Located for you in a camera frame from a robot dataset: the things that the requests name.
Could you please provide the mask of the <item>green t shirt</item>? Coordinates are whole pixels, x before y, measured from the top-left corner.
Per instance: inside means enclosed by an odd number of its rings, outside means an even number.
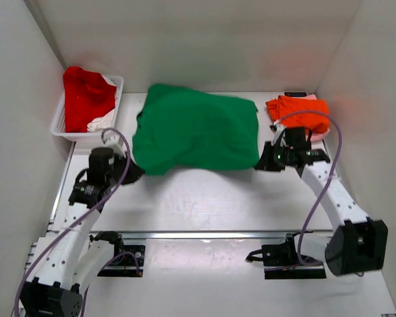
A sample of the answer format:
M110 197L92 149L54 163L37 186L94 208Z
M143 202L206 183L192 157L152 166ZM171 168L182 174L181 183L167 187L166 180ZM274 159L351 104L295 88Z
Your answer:
M137 114L132 154L153 176L178 166L245 170L259 160L258 132L251 100L153 84Z

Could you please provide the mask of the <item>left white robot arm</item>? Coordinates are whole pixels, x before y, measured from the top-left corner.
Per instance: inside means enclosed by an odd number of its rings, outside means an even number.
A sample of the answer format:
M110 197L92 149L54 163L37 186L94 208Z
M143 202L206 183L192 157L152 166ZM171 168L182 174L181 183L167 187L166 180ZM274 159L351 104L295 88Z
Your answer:
M142 171L131 159L125 136L116 128L101 134L88 167L81 170L69 196L65 226L30 264L15 297L15 316L83 316L90 284L112 262L133 253L118 232L92 235L105 203Z

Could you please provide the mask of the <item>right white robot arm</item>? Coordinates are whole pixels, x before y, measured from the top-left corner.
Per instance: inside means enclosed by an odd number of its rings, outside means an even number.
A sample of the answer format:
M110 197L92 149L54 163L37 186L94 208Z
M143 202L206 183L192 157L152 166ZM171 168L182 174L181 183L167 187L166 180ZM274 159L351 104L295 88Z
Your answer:
M304 221L300 232L288 233L280 244L266 244L250 252L247 262L263 262L267 271L292 271L297 267L326 265L335 276L379 271L383 267L388 228L382 220L373 220L353 200L335 166L323 149L312 147L311 133L303 127L272 125L275 136L265 143L255 166L264 172L281 172L292 167L316 195L313 215L321 206L333 229L332 237L308 230Z

